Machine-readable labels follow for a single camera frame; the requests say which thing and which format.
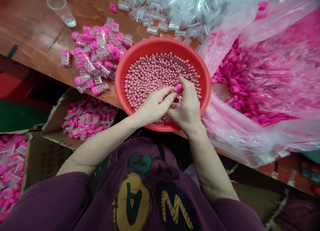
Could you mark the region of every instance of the pink plastic piece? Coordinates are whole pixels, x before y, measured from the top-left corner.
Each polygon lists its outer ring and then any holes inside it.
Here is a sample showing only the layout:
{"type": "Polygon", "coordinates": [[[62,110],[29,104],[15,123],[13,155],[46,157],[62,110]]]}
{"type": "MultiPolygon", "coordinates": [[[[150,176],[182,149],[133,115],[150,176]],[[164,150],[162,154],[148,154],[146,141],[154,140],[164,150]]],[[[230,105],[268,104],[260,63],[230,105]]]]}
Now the pink plastic piece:
{"type": "Polygon", "coordinates": [[[262,1],[258,3],[259,11],[264,11],[269,6],[268,1],[262,1]]]}
{"type": "Polygon", "coordinates": [[[101,71],[101,75],[104,78],[108,78],[111,74],[112,74],[112,70],[110,70],[108,67],[105,67],[103,65],[103,62],[101,60],[97,61],[94,66],[96,67],[96,69],[101,71]]]}
{"type": "Polygon", "coordinates": [[[240,91],[240,88],[238,86],[231,86],[230,90],[232,93],[237,93],[240,91]]]}
{"type": "Polygon", "coordinates": [[[170,93],[173,93],[173,92],[176,92],[178,95],[182,94],[183,93],[182,84],[178,83],[170,93]]]}
{"type": "Polygon", "coordinates": [[[110,26],[111,26],[111,31],[115,34],[117,34],[119,32],[119,24],[116,23],[116,22],[112,22],[110,23],[110,26]]]}
{"type": "Polygon", "coordinates": [[[98,86],[93,87],[91,90],[94,95],[98,96],[109,89],[110,88],[107,83],[102,83],[102,84],[99,84],[98,86]]]}
{"type": "Polygon", "coordinates": [[[119,51],[119,60],[121,60],[121,58],[123,57],[123,55],[127,52],[126,49],[120,49],[119,51]]]}
{"type": "Polygon", "coordinates": [[[85,93],[87,90],[89,90],[90,89],[90,87],[89,87],[89,85],[87,84],[87,83],[85,83],[85,84],[83,84],[83,85],[81,85],[81,86],[79,86],[79,87],[77,87],[77,90],[79,91],[79,93],[85,93]]]}
{"type": "Polygon", "coordinates": [[[73,50],[73,55],[74,55],[74,58],[75,60],[79,60],[79,56],[82,54],[82,48],[81,47],[78,47],[76,49],[73,50]]]}
{"type": "Polygon", "coordinates": [[[87,73],[90,74],[91,72],[93,72],[95,70],[95,67],[91,63],[90,58],[87,54],[81,54],[79,56],[79,61],[83,64],[87,73]]]}
{"type": "Polygon", "coordinates": [[[101,48],[108,44],[109,32],[105,30],[104,26],[101,27],[97,34],[97,47],[101,48]]]}
{"type": "Polygon", "coordinates": [[[113,13],[117,13],[117,8],[115,5],[113,5],[112,3],[110,3],[110,10],[113,12],[113,13]]]}
{"type": "Polygon", "coordinates": [[[84,68],[84,65],[81,62],[76,62],[76,67],[79,71],[80,76],[88,74],[86,69],[84,68]]]}
{"type": "Polygon", "coordinates": [[[117,39],[119,40],[119,42],[122,43],[122,45],[123,45],[126,49],[129,49],[130,47],[132,47],[133,40],[130,39],[129,37],[127,37],[127,36],[124,36],[122,33],[118,33],[117,39]]]}
{"type": "Polygon", "coordinates": [[[90,34],[80,34],[80,38],[82,41],[84,41],[87,44],[93,41],[92,36],[90,36],[90,34]]]}
{"type": "Polygon", "coordinates": [[[82,53],[89,54],[95,50],[97,50],[97,41],[92,41],[89,45],[83,48],[82,53]]]}
{"type": "Polygon", "coordinates": [[[70,67],[71,52],[69,50],[61,50],[61,66],[70,67]]]}
{"type": "Polygon", "coordinates": [[[74,82],[77,86],[81,86],[82,84],[91,80],[92,80],[92,76],[89,74],[83,75],[83,76],[77,76],[74,78],[74,82]]]}
{"type": "Polygon", "coordinates": [[[110,61],[105,61],[105,62],[104,62],[104,65],[105,65],[106,67],[112,68],[112,69],[114,69],[114,70],[117,70],[117,67],[118,67],[117,64],[115,64],[115,63],[113,63],[113,62],[110,62],[110,61]]]}
{"type": "Polygon", "coordinates": [[[77,32],[77,31],[76,31],[76,32],[73,32],[73,33],[71,34],[71,38],[72,38],[72,40],[74,40],[74,41],[76,41],[78,37],[80,37],[80,33],[77,32]]]}
{"type": "Polygon", "coordinates": [[[78,47],[84,48],[84,47],[87,45],[87,43],[84,42],[84,41],[79,37],[79,38],[77,38],[77,40],[76,40],[76,45],[77,45],[78,47]]]}
{"type": "Polygon", "coordinates": [[[108,45],[99,48],[97,54],[101,60],[117,60],[119,58],[119,49],[109,43],[108,45]]]}

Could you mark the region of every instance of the clear plastic cup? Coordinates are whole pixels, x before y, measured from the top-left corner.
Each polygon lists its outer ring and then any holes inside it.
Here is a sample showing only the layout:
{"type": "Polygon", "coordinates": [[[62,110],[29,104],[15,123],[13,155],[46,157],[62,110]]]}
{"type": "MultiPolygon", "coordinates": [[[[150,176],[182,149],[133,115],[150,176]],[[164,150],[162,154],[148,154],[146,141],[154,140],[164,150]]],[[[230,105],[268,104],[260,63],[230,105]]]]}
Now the clear plastic cup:
{"type": "Polygon", "coordinates": [[[47,0],[47,5],[63,20],[68,27],[77,25],[66,0],[47,0]]]}
{"type": "Polygon", "coordinates": [[[137,8],[132,9],[132,11],[129,12],[130,19],[136,20],[137,13],[138,13],[138,9],[137,8]]]}
{"type": "Polygon", "coordinates": [[[133,40],[130,39],[129,37],[124,36],[122,33],[118,33],[117,39],[119,40],[119,42],[122,43],[122,45],[123,45],[126,49],[129,49],[130,47],[132,47],[133,40]]]}
{"type": "Polygon", "coordinates": [[[112,17],[107,17],[105,25],[110,25],[112,22],[114,22],[114,19],[112,17]]]}
{"type": "Polygon", "coordinates": [[[170,21],[168,30],[177,31],[177,30],[179,30],[179,27],[180,27],[180,23],[179,22],[170,21]]]}
{"type": "Polygon", "coordinates": [[[90,58],[87,54],[81,54],[79,56],[79,61],[83,64],[84,69],[87,71],[87,73],[91,73],[95,70],[95,67],[90,61],[90,58]]]}
{"type": "Polygon", "coordinates": [[[175,36],[186,36],[187,31],[175,31],[175,36]]]}
{"type": "Polygon", "coordinates": [[[121,42],[119,42],[119,40],[117,39],[117,35],[110,32],[109,34],[109,40],[108,40],[109,43],[112,43],[115,47],[119,48],[119,49],[122,49],[124,48],[124,46],[122,45],[121,42]]]}
{"type": "Polygon", "coordinates": [[[191,40],[190,37],[186,37],[186,38],[183,40],[183,43],[189,46],[190,43],[191,43],[191,41],[192,41],[192,40],[191,40]]]}
{"type": "Polygon", "coordinates": [[[99,58],[103,61],[116,60],[119,58],[119,52],[114,44],[109,43],[108,45],[101,47],[97,50],[99,58]]]}
{"type": "Polygon", "coordinates": [[[92,51],[91,53],[91,63],[95,64],[96,61],[100,60],[96,51],[92,51]]]}
{"type": "Polygon", "coordinates": [[[156,20],[156,19],[157,19],[157,16],[158,16],[158,13],[149,10],[149,11],[147,12],[147,16],[149,16],[149,17],[151,17],[152,19],[156,20]]]}
{"type": "Polygon", "coordinates": [[[79,93],[81,93],[81,94],[84,93],[84,92],[86,92],[86,91],[89,90],[89,89],[90,89],[90,87],[89,87],[89,85],[88,85],[87,83],[85,83],[85,84],[77,87],[77,90],[78,90],[79,93]]]}
{"type": "Polygon", "coordinates": [[[128,2],[119,0],[118,8],[119,8],[119,10],[129,11],[130,6],[129,6],[128,2]]]}
{"type": "Polygon", "coordinates": [[[79,37],[79,38],[77,38],[77,40],[76,40],[76,45],[77,45],[78,47],[84,48],[84,47],[87,45],[87,43],[84,42],[84,41],[79,37]]]}
{"type": "Polygon", "coordinates": [[[101,72],[101,76],[104,77],[104,78],[108,78],[111,74],[112,74],[112,70],[110,70],[108,67],[105,67],[103,65],[103,61],[99,60],[97,61],[94,66],[100,70],[101,72]]]}
{"type": "Polygon", "coordinates": [[[69,50],[61,50],[61,66],[71,66],[71,52],[69,50]]]}
{"type": "Polygon", "coordinates": [[[92,51],[95,51],[97,50],[98,47],[97,47],[97,41],[92,41],[92,43],[90,43],[89,45],[87,45],[83,50],[82,50],[82,53],[86,53],[86,54],[89,54],[89,53],[92,53],[92,51]]]}
{"type": "Polygon", "coordinates": [[[147,33],[150,33],[152,35],[157,35],[158,34],[158,27],[148,26],[147,33]]]}
{"type": "Polygon", "coordinates": [[[138,9],[136,22],[142,22],[143,18],[147,16],[147,7],[143,6],[138,9]]]}
{"type": "Polygon", "coordinates": [[[87,74],[87,75],[83,75],[83,76],[78,76],[74,78],[74,82],[77,86],[81,86],[85,83],[87,83],[88,81],[92,81],[92,76],[87,74]]]}
{"type": "Polygon", "coordinates": [[[115,34],[117,34],[119,32],[119,27],[120,25],[116,22],[112,22],[110,23],[110,26],[111,26],[111,31],[115,34]]]}
{"type": "Polygon", "coordinates": [[[79,71],[80,76],[88,74],[86,69],[84,68],[84,65],[80,61],[76,62],[76,67],[79,71]]]}
{"type": "Polygon", "coordinates": [[[153,21],[152,17],[149,17],[149,16],[142,20],[142,24],[144,27],[153,25],[153,23],[154,23],[154,21],[153,21]]]}
{"type": "Polygon", "coordinates": [[[98,96],[98,95],[100,95],[101,93],[103,93],[103,92],[105,92],[105,91],[107,91],[107,90],[109,90],[109,89],[110,89],[110,88],[109,88],[108,84],[104,82],[104,83],[102,83],[102,84],[99,84],[99,85],[91,88],[91,91],[92,91],[92,93],[93,93],[94,95],[98,96]]]}
{"type": "Polygon", "coordinates": [[[73,56],[74,59],[76,60],[76,62],[79,61],[79,56],[82,54],[82,48],[81,47],[77,47],[76,49],[73,50],[73,56]]]}
{"type": "Polygon", "coordinates": [[[92,80],[89,80],[89,81],[87,82],[87,84],[88,84],[89,87],[91,87],[91,88],[93,88],[94,86],[99,85],[99,84],[101,84],[101,83],[102,83],[102,78],[101,78],[101,76],[99,76],[99,77],[93,77],[92,80]]]}
{"type": "Polygon", "coordinates": [[[101,48],[108,44],[109,33],[103,28],[97,34],[97,47],[101,48]]]}
{"type": "Polygon", "coordinates": [[[163,22],[165,24],[168,24],[169,18],[166,15],[158,13],[157,20],[160,21],[160,22],[163,22]]]}
{"type": "Polygon", "coordinates": [[[119,61],[121,60],[121,58],[123,57],[123,55],[127,52],[126,49],[120,49],[119,51],[119,61]]]}
{"type": "Polygon", "coordinates": [[[114,70],[117,70],[117,67],[118,67],[117,64],[115,64],[115,63],[113,63],[113,62],[110,62],[110,61],[105,61],[105,62],[104,62],[104,65],[105,65],[106,67],[112,68],[112,69],[114,69],[114,70]]]}
{"type": "Polygon", "coordinates": [[[168,31],[168,27],[169,27],[169,24],[166,24],[164,22],[159,22],[159,24],[158,24],[158,30],[159,31],[167,32],[168,31]]]}

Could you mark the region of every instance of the drinking glass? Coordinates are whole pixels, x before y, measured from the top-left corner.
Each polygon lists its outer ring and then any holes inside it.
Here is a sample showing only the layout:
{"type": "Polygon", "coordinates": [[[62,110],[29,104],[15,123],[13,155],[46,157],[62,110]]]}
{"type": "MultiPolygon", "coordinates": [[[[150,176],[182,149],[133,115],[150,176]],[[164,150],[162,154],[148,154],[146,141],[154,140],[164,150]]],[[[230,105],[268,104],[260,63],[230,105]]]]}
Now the drinking glass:
{"type": "Polygon", "coordinates": [[[63,20],[68,27],[75,27],[74,19],[66,0],[47,0],[47,5],[63,20]]]}

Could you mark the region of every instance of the wooden table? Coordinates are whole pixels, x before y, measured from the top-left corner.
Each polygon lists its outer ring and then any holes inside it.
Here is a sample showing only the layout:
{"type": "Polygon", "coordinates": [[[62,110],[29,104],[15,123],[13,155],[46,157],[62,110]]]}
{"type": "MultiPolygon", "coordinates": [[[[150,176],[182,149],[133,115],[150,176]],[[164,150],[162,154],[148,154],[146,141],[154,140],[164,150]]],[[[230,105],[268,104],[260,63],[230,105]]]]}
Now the wooden table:
{"type": "MultiPolygon", "coordinates": [[[[134,42],[151,36],[141,23],[128,17],[128,12],[118,10],[118,13],[114,14],[110,11],[109,3],[117,6],[118,0],[67,0],[67,3],[77,21],[74,28],[67,27],[47,6],[46,0],[0,0],[0,54],[7,56],[17,45],[18,49],[11,57],[13,60],[76,87],[74,77],[78,75],[78,71],[75,65],[70,68],[60,65],[60,50],[76,48],[71,39],[73,31],[82,32],[84,25],[102,26],[110,16],[120,24],[121,32],[133,36],[134,42]]],[[[163,34],[173,37],[174,32],[163,34]]],[[[191,46],[196,49],[199,44],[197,40],[193,40],[191,46]]],[[[114,82],[107,80],[107,83],[110,84],[110,91],[98,98],[121,108],[114,82]]],[[[176,133],[186,138],[182,131],[176,133]]],[[[223,150],[218,152],[228,156],[223,150]]],[[[290,155],[280,159],[278,163],[273,162],[257,170],[271,177],[276,170],[279,174],[278,180],[286,184],[294,181],[296,188],[314,196],[310,180],[300,173],[299,159],[300,155],[290,155]]]]}

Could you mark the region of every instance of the open cardboard box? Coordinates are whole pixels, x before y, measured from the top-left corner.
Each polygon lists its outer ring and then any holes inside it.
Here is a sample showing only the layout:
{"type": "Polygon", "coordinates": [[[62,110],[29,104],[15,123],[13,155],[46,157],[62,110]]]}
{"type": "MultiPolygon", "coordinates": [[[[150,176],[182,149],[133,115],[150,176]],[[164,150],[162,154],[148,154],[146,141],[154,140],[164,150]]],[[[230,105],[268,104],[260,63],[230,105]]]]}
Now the open cardboard box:
{"type": "Polygon", "coordinates": [[[42,126],[41,124],[32,129],[0,133],[0,136],[4,134],[29,135],[21,193],[37,182],[55,176],[62,164],[72,154],[70,148],[43,138],[40,135],[42,126]]]}
{"type": "Polygon", "coordinates": [[[75,88],[69,88],[62,97],[58,100],[58,104],[53,107],[48,117],[47,123],[43,126],[41,135],[57,144],[64,147],[68,147],[75,151],[83,142],[79,139],[70,138],[67,134],[64,134],[61,125],[65,121],[67,110],[72,109],[71,104],[73,101],[77,101],[82,98],[75,88]]]}

